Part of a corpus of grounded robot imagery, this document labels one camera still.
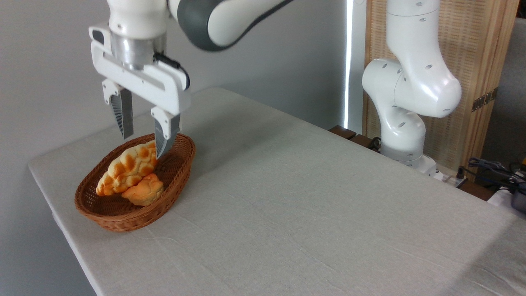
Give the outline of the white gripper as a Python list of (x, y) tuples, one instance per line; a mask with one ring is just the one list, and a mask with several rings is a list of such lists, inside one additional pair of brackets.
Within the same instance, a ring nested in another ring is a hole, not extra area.
[(172, 148), (180, 131), (180, 113), (191, 105), (187, 75), (180, 69), (158, 61), (143, 69), (130, 69), (111, 52), (107, 25), (90, 26), (92, 62), (103, 75), (103, 98), (111, 107), (124, 139), (134, 133), (132, 93), (156, 105), (151, 109), (155, 124), (156, 157), (161, 159)]

